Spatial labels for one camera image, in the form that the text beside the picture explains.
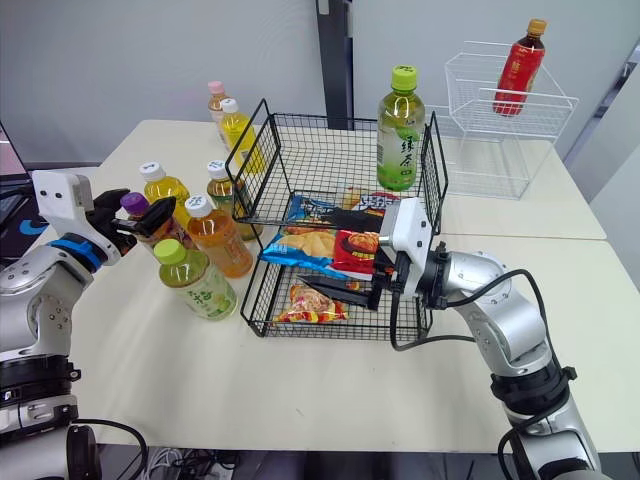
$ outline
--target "clear plastic bottle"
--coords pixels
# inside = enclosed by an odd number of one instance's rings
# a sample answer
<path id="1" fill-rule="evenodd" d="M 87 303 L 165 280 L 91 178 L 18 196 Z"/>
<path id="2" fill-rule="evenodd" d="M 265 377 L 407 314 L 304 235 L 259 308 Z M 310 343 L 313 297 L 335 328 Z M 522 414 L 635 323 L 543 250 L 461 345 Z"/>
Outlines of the clear plastic bottle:
<path id="1" fill-rule="evenodd" d="M 209 177 L 211 177 L 211 181 L 209 182 L 209 185 L 207 185 L 207 193 L 211 197 L 211 200 L 213 200 L 213 204 L 233 217 L 233 183 L 231 183 L 227 170 L 224 168 L 224 162 L 217 160 L 209 162 L 207 164 L 207 170 L 209 171 Z M 248 203 L 249 195 L 247 194 L 247 190 L 242 179 L 238 179 L 237 186 L 240 190 L 240 197 L 244 200 L 245 205 L 247 205 L 248 208 L 251 208 L 250 203 Z M 241 215 L 244 215 L 245 212 L 241 203 L 239 203 L 239 207 Z M 236 227 L 245 242 L 255 240 L 256 235 L 250 224 L 236 223 Z M 256 224 L 254 225 L 254 228 L 258 235 L 262 233 L 262 225 Z"/>
<path id="2" fill-rule="evenodd" d="M 416 67 L 393 67 L 393 91 L 378 107 L 378 182 L 395 192 L 411 188 L 416 181 L 425 120 L 424 103 L 414 93 L 417 85 Z"/>
<path id="3" fill-rule="evenodd" d="M 196 315 L 222 320 L 238 305 L 238 297 L 207 256 L 165 239 L 153 249 L 160 266 L 160 280 L 180 296 Z"/>
<path id="4" fill-rule="evenodd" d="M 209 112 L 211 113 L 211 118 L 214 122 L 220 123 L 220 120 L 222 120 L 222 116 L 224 115 L 220 102 L 225 98 L 229 98 L 229 95 L 225 93 L 224 85 L 218 80 L 209 82 L 207 86 L 211 93 L 211 97 L 209 98 Z"/>
<path id="5" fill-rule="evenodd" d="M 251 270 L 253 257 L 227 212 L 214 209 L 204 195 L 190 197 L 186 207 L 192 217 L 187 233 L 225 276 L 238 278 Z"/>
<path id="6" fill-rule="evenodd" d="M 149 208 L 149 202 L 141 193 L 130 192 L 120 199 L 120 206 L 129 214 L 129 220 L 137 221 L 142 218 Z M 153 251 L 156 243 L 166 238 L 178 240 L 185 248 L 195 248 L 191 237 L 173 218 L 164 222 L 151 237 L 145 237 L 144 235 L 135 235 L 135 237 L 151 251 Z"/>
<path id="7" fill-rule="evenodd" d="M 222 111 L 224 112 L 224 116 L 222 117 L 222 121 L 220 122 L 220 127 L 222 128 L 222 132 L 224 133 L 225 140 L 227 142 L 227 146 L 229 150 L 233 150 L 233 147 L 236 146 L 236 143 L 240 140 L 240 136 L 244 129 L 249 126 L 247 133 L 242 138 L 238 149 L 234 155 L 236 163 L 239 167 L 245 163 L 247 158 L 249 157 L 249 151 L 251 147 L 256 142 L 256 134 L 253 131 L 253 126 L 250 123 L 250 119 L 247 115 L 238 111 L 238 102 L 236 102 L 233 98 L 225 98 L 220 102 L 222 105 Z M 260 147 L 256 145 L 251 153 L 251 158 L 247 162 L 247 166 L 245 168 L 245 172 L 247 173 L 259 173 L 264 172 L 266 167 L 266 163 L 264 161 L 264 157 L 262 156 L 262 151 Z"/>
<path id="8" fill-rule="evenodd" d="M 158 162 L 140 165 L 140 174 L 147 181 L 147 185 L 144 187 L 144 196 L 147 197 L 149 203 L 160 198 L 176 197 L 176 209 L 173 212 L 173 217 L 182 228 L 187 230 L 191 219 L 184 207 L 184 202 L 190 197 L 187 187 L 177 178 L 169 177 Z"/>

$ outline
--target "plastic bottle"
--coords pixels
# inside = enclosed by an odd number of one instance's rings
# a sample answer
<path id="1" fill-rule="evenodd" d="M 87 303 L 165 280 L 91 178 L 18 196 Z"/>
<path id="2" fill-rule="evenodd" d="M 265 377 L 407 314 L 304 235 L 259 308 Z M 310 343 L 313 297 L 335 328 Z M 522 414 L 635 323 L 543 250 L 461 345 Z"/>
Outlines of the plastic bottle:
<path id="1" fill-rule="evenodd" d="M 539 18 L 529 21 L 527 36 L 521 38 L 511 47 L 509 57 L 504 64 L 498 88 L 501 90 L 516 90 L 530 92 L 533 80 L 542 64 L 545 48 L 540 37 L 547 28 L 547 22 Z M 493 111 L 504 116 L 518 115 L 522 111 L 522 104 L 527 96 L 517 93 L 496 92 Z"/>
<path id="2" fill-rule="evenodd" d="M 137 221 L 142 218 L 149 208 L 149 202 L 141 193 L 130 192 L 120 199 L 120 206 L 129 214 L 129 220 Z M 195 248 L 191 237 L 189 237 L 187 232 L 185 232 L 173 218 L 164 222 L 164 224 L 155 231 L 153 236 L 145 237 L 144 235 L 135 235 L 135 237 L 151 251 L 153 251 L 156 243 L 166 238 L 178 240 L 186 248 Z"/>
<path id="3" fill-rule="evenodd" d="M 233 150 L 236 143 L 240 140 L 242 132 L 244 132 L 244 129 L 249 126 L 247 133 L 242 138 L 242 141 L 234 155 L 236 163 L 239 167 L 242 167 L 249 157 L 251 147 L 256 142 L 256 134 L 253 131 L 253 126 L 250 124 L 249 117 L 238 111 L 238 102 L 236 102 L 235 99 L 225 98 L 220 102 L 220 105 L 222 105 L 222 111 L 224 112 L 220 126 L 224 133 L 229 150 Z M 260 151 L 260 147 L 256 145 L 244 171 L 247 173 L 264 172 L 265 166 L 266 163 L 262 156 L 262 152 Z"/>
<path id="4" fill-rule="evenodd" d="M 425 120 L 424 103 L 414 93 L 417 85 L 416 67 L 393 67 L 393 91 L 378 107 L 378 182 L 395 192 L 407 190 L 416 181 Z"/>
<path id="5" fill-rule="evenodd" d="M 215 80 L 213 82 L 209 82 L 207 85 L 209 87 L 209 92 L 211 93 L 211 97 L 209 98 L 209 112 L 211 113 L 211 118 L 214 122 L 220 123 L 220 120 L 222 120 L 222 116 L 224 115 L 220 101 L 225 98 L 229 98 L 229 96 L 225 93 L 222 82 Z"/>
<path id="6" fill-rule="evenodd" d="M 184 248 L 175 239 L 165 239 L 154 247 L 160 266 L 160 280 L 180 296 L 200 317 L 222 320 L 238 305 L 231 285 L 207 256 Z"/>
<path id="7" fill-rule="evenodd" d="M 169 177 L 158 162 L 142 164 L 140 174 L 147 181 L 147 185 L 144 187 L 144 196 L 147 197 L 149 203 L 160 198 L 176 197 L 176 209 L 173 212 L 173 217 L 183 229 L 187 230 L 191 219 L 184 207 L 184 202 L 190 197 L 187 187 L 177 178 Z"/>
<path id="8" fill-rule="evenodd" d="M 227 212 L 214 209 L 204 195 L 190 197 L 186 207 L 192 217 L 187 232 L 225 276 L 238 278 L 251 270 L 253 257 Z"/>
<path id="9" fill-rule="evenodd" d="M 209 185 L 207 185 L 207 193 L 217 208 L 224 210 L 233 218 L 233 183 L 227 174 L 227 170 L 224 168 L 224 162 L 217 160 L 209 162 L 207 164 L 207 170 L 209 171 L 209 177 L 211 177 L 211 181 L 209 182 Z M 237 180 L 236 185 L 240 190 L 240 197 L 244 200 L 245 205 L 247 205 L 248 208 L 251 208 L 249 195 L 247 194 L 247 189 L 241 178 Z M 246 215 L 240 202 L 238 202 L 238 208 L 241 215 Z M 236 227 L 245 242 L 255 240 L 256 235 L 250 224 L 236 223 Z M 254 228 L 258 235 L 262 233 L 262 225 L 255 224 Z"/>

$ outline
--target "green tea bottle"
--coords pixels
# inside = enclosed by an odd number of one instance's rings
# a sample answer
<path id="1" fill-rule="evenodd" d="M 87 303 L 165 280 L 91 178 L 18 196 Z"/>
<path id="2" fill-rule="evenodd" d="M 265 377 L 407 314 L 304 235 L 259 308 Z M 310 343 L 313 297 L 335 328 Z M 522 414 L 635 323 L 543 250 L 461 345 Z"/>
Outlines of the green tea bottle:
<path id="1" fill-rule="evenodd" d="M 236 309 L 235 292 L 204 253 L 184 248 L 175 239 L 161 240 L 153 247 L 153 253 L 162 264 L 162 283 L 173 289 L 196 315 L 222 320 Z"/>
<path id="2" fill-rule="evenodd" d="M 378 107 L 378 182 L 394 192 L 407 190 L 416 181 L 425 119 L 424 103 L 414 93 L 417 85 L 416 67 L 393 67 L 393 91 Z"/>

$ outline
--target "blue snack bag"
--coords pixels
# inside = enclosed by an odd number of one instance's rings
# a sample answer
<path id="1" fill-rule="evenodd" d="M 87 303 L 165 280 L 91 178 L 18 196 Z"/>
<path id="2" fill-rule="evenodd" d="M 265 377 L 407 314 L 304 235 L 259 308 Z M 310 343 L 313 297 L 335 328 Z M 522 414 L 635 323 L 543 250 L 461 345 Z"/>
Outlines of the blue snack bag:
<path id="1" fill-rule="evenodd" d="M 332 212 L 334 208 L 330 203 L 295 195 L 291 200 L 287 221 L 308 222 L 318 227 L 282 227 L 260 258 L 270 263 L 309 268 L 334 278 L 348 278 L 330 268 L 336 231 L 322 228 L 323 222 L 320 220 L 321 215 Z"/>

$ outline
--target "white table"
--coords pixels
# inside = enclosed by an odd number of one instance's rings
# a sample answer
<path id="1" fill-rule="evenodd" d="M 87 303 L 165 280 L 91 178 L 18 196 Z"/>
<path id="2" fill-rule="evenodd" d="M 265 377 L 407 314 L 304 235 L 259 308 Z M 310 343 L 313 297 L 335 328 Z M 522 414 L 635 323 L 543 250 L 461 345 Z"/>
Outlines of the white table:
<path id="1" fill-rule="evenodd" d="M 100 170 L 96 183 L 105 187 L 109 167 Z M 572 391 L 596 447 L 640 449 L 640 296 L 611 247 L 442 239 L 533 273 L 560 361 L 580 375 Z M 471 343 L 397 353 L 384 342 L 262 339 L 238 313 L 218 323 L 193 316 L 157 268 L 136 248 L 101 269 L 78 302 L 71 360 L 83 373 L 73 390 L 81 416 L 133 425 L 151 445 L 229 449 L 493 452 L 508 428 Z M 242 294 L 247 283 L 248 276 L 233 286 Z M 466 331 L 455 312 L 440 317 L 439 331 Z M 101 442 L 131 442 L 97 430 Z"/>
<path id="2" fill-rule="evenodd" d="M 95 192 L 128 186 L 141 190 L 138 166 L 159 161 L 191 193 L 203 192 L 206 164 L 225 160 L 210 122 L 145 120 L 105 160 L 92 178 Z M 519 201 L 448 195 L 443 233 L 522 237 L 604 239 L 605 234 L 553 150 Z"/>

